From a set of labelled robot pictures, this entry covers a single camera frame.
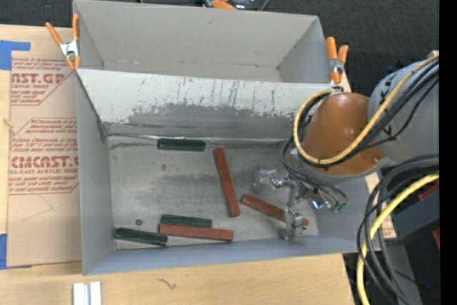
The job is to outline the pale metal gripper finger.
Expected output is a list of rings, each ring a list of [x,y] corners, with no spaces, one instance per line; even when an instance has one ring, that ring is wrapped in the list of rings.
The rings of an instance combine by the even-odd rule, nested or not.
[[[252,183],[253,191],[257,194],[266,190],[277,190],[285,185],[286,182],[278,177],[277,170],[275,169],[259,169],[255,173],[255,179]]]
[[[303,216],[297,208],[289,207],[285,210],[285,225],[279,232],[283,239],[289,240],[303,235]]]

